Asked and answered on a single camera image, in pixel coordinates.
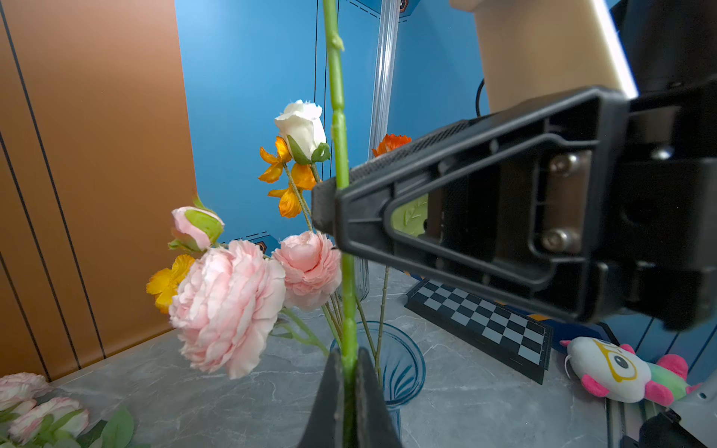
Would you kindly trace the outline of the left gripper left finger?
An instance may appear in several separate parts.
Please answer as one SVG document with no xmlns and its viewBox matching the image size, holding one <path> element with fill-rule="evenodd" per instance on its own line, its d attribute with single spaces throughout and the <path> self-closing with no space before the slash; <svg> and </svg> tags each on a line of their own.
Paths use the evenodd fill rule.
<svg viewBox="0 0 717 448">
<path fill-rule="evenodd" d="M 339 448 L 344 432 L 344 374 L 341 355 L 332 351 L 321 378 L 299 448 Z"/>
</svg>

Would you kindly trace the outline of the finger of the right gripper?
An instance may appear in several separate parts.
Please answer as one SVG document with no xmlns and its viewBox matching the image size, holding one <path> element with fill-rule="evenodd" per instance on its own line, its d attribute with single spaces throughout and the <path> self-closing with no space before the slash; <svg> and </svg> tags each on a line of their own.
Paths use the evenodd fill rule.
<svg viewBox="0 0 717 448">
<path fill-rule="evenodd" d="M 601 87 L 458 121 L 318 184 L 343 252 L 565 321 L 621 308 L 601 254 L 629 101 Z"/>
</svg>

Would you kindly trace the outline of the orange gerbera flower stem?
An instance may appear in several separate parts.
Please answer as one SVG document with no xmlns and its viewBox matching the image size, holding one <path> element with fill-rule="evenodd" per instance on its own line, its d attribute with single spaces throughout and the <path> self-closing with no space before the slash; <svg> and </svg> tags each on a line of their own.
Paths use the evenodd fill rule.
<svg viewBox="0 0 717 448">
<path fill-rule="evenodd" d="M 330 100 L 332 101 L 332 141 L 334 143 L 336 188 L 349 186 L 349 160 L 347 142 L 347 118 L 345 117 L 345 94 L 343 82 L 342 52 L 345 50 L 339 34 L 337 3 L 323 3 L 327 48 L 327 62 L 330 75 Z M 342 297 L 344 319 L 341 341 L 341 360 L 344 374 L 344 432 L 343 446 L 358 447 L 356 440 L 356 365 L 358 360 L 358 310 L 354 258 L 342 251 Z"/>
</svg>

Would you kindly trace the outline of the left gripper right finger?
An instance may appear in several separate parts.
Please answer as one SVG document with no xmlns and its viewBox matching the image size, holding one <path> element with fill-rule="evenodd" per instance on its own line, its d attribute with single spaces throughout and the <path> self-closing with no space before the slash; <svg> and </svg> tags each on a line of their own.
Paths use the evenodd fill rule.
<svg viewBox="0 0 717 448">
<path fill-rule="evenodd" d="M 371 354 L 362 347 L 356 365 L 356 440 L 360 448 L 402 448 Z"/>
</svg>

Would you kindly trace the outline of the blue purple glass vase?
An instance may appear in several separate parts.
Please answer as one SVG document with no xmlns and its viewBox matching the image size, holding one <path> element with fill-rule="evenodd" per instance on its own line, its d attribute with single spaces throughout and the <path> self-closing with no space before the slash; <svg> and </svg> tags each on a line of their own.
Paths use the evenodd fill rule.
<svg viewBox="0 0 717 448">
<path fill-rule="evenodd" d="M 401 440 L 401 410 L 422 391 L 426 363 L 418 345 L 402 330 L 370 321 L 360 325 L 358 347 L 371 354 L 378 385 Z"/>
</svg>

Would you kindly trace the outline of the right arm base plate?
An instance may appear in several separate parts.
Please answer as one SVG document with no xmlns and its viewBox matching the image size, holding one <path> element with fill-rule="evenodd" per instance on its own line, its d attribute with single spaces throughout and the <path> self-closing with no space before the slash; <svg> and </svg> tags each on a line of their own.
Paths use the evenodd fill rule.
<svg viewBox="0 0 717 448">
<path fill-rule="evenodd" d="M 703 384 L 640 426 L 638 438 L 618 447 L 715 447 L 716 384 Z"/>
</svg>

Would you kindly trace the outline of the clear grey glass vase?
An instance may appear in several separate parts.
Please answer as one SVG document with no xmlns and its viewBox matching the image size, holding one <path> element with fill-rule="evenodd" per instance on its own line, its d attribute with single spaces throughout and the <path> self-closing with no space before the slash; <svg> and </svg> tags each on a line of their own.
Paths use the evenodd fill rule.
<svg viewBox="0 0 717 448">
<path fill-rule="evenodd" d="M 358 302 L 362 302 L 367 298 L 371 289 L 369 262 L 366 259 L 354 257 L 354 275 L 356 299 Z"/>
</svg>

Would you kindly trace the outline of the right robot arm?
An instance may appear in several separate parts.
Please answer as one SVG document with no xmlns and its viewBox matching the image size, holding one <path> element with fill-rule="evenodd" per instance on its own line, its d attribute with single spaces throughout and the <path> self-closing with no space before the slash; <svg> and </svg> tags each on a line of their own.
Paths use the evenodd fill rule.
<svg viewBox="0 0 717 448">
<path fill-rule="evenodd" d="M 713 1 L 457 1 L 489 115 L 330 179 L 343 252 L 564 321 L 716 306 Z"/>
</svg>

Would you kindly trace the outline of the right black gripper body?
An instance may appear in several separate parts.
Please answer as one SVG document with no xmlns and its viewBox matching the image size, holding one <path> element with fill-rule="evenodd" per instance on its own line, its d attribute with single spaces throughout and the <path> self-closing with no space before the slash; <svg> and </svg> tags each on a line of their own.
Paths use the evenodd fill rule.
<svg viewBox="0 0 717 448">
<path fill-rule="evenodd" d="M 688 330 L 716 313 L 716 78 L 629 100 L 586 86 L 584 97 L 616 106 L 599 131 L 610 159 L 594 261 L 609 268 L 584 322 L 622 309 Z"/>
</svg>

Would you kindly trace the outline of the pink peony flower stem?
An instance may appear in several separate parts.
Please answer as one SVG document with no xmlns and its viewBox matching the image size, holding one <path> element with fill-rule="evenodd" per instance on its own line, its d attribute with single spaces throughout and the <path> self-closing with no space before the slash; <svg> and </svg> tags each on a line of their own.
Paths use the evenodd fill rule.
<svg viewBox="0 0 717 448">
<path fill-rule="evenodd" d="M 201 202 L 171 213 L 179 255 L 146 291 L 179 331 L 190 367 L 242 378 L 260 363 L 282 315 L 324 306 L 341 282 L 341 253 L 321 233 L 285 238 L 267 255 L 256 243 L 220 244 L 224 223 Z"/>
</svg>

